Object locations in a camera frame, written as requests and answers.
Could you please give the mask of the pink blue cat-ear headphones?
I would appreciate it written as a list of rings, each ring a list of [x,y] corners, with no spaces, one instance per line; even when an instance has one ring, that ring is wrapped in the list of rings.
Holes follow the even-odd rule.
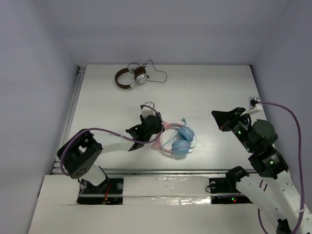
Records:
[[[152,149],[175,156],[185,156],[190,150],[194,149],[197,144],[195,132],[187,126],[186,119],[183,118],[181,121],[182,124],[164,122],[164,131],[174,129],[175,132],[165,143],[161,143],[161,137],[159,137],[153,143]]]

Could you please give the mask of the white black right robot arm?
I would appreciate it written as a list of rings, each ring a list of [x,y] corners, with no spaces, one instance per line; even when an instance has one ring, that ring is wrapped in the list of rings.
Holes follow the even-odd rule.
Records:
[[[266,120],[251,122],[251,110],[237,107],[231,111],[212,111],[219,130],[232,132],[251,156],[251,166],[267,184],[272,196],[257,185],[241,166],[211,178],[206,191],[211,194],[241,193],[246,196],[275,227],[278,234],[310,234],[312,213],[304,195],[293,184],[289,167],[274,148],[278,136]]]

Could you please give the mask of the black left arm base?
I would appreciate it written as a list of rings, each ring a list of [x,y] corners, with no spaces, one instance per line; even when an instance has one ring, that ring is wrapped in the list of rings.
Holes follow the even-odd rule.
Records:
[[[107,177],[98,186],[84,179],[78,179],[78,182],[80,187],[77,203],[80,205],[123,204],[123,178]]]

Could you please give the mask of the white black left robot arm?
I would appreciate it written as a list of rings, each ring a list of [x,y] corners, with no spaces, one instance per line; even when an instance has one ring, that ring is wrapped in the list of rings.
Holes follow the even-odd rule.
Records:
[[[125,135],[101,128],[82,129],[58,151],[64,175],[79,179],[97,192],[108,188],[107,175],[96,160],[111,152],[132,152],[155,142],[163,132],[163,120],[157,111],[141,115],[141,123],[125,130]]]

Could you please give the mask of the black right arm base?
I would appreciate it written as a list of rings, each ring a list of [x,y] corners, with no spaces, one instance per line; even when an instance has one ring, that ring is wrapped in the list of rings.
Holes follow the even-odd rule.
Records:
[[[206,192],[211,195],[212,204],[252,204],[252,201],[232,186],[225,177],[209,178]]]

